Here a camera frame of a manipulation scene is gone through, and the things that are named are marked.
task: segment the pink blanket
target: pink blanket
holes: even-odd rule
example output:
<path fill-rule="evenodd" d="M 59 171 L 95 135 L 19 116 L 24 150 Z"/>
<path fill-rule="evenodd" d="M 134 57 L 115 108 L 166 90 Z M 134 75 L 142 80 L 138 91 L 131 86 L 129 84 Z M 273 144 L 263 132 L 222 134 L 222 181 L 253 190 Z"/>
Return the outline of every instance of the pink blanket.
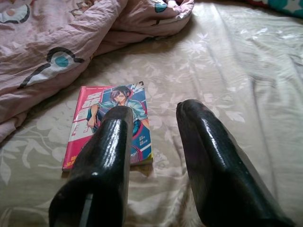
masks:
<path fill-rule="evenodd" d="M 93 56 L 179 32 L 194 0 L 0 3 L 0 142 L 28 110 L 71 84 Z"/>

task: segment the book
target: book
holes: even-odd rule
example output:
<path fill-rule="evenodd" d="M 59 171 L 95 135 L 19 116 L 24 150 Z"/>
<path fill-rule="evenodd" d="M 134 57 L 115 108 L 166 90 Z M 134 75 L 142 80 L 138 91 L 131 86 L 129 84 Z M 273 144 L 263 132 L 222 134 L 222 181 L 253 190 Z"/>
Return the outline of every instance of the book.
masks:
<path fill-rule="evenodd" d="M 117 105 L 132 109 L 134 116 L 131 165 L 153 161 L 143 82 L 126 86 L 81 86 L 62 170 L 71 170 L 77 155 L 97 131 L 106 112 Z"/>

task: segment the bed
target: bed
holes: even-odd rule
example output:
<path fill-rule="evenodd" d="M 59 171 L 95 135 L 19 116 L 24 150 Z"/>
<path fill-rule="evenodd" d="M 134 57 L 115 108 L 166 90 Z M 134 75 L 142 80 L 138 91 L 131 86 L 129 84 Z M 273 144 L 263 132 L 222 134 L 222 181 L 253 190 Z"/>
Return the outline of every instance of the bed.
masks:
<path fill-rule="evenodd" d="M 303 21 L 234 1 L 196 1 L 180 33 L 92 59 L 30 110 L 0 150 L 0 226 L 48 226 L 81 85 L 144 81 L 154 162 L 132 167 L 126 226 L 198 227 L 176 121 L 201 100 L 248 155 L 284 212 L 303 226 Z"/>

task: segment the floral pattern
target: floral pattern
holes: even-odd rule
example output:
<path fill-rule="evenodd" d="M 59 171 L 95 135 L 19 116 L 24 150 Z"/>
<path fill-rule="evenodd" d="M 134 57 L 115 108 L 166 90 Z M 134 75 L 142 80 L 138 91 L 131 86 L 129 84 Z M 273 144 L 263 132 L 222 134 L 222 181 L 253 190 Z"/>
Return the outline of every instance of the floral pattern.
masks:
<path fill-rule="evenodd" d="M 251 18 L 262 22 L 251 23 Z M 227 6 L 200 2 L 195 5 L 191 23 L 178 35 L 147 40 L 94 58 L 82 76 L 33 108 L 26 122 L 2 143 L 0 226 L 18 226 L 20 217 L 23 226 L 48 226 L 50 201 L 66 180 L 61 178 L 61 166 L 79 87 L 137 81 L 144 81 L 146 87 L 154 162 L 130 172 L 127 227 L 203 226 L 175 117 L 177 104 L 190 98 L 201 100 L 224 123 L 273 195 L 279 193 L 276 198 L 282 208 L 303 223 L 302 217 L 296 216 L 302 211 L 302 200 L 289 196 L 303 198 L 302 190 L 297 190 L 303 184 L 292 181 L 283 171 L 292 168 L 291 162 L 302 163 L 298 156 L 292 160 L 293 156 L 288 155 L 295 155 L 296 148 L 302 147 L 303 135 L 298 129 L 302 115 L 295 119 L 290 113 L 301 113 L 302 97 L 291 107 L 285 102 L 283 116 L 281 109 L 275 109 L 275 104 L 281 105 L 276 98 L 282 96 L 275 92 L 296 80 L 296 73 L 285 70 L 282 62 L 291 56 L 302 72 L 302 34 L 302 25 L 279 20 L 265 9 L 242 3 Z M 280 63 L 275 64 L 272 56 Z M 284 84 L 278 86 L 279 79 Z M 302 91 L 299 80 L 295 86 Z M 292 100 L 290 93 L 283 95 Z M 275 125 L 291 131 L 285 133 Z M 277 153 L 283 156 L 283 162 Z M 288 184 L 296 188 L 286 189 Z"/>

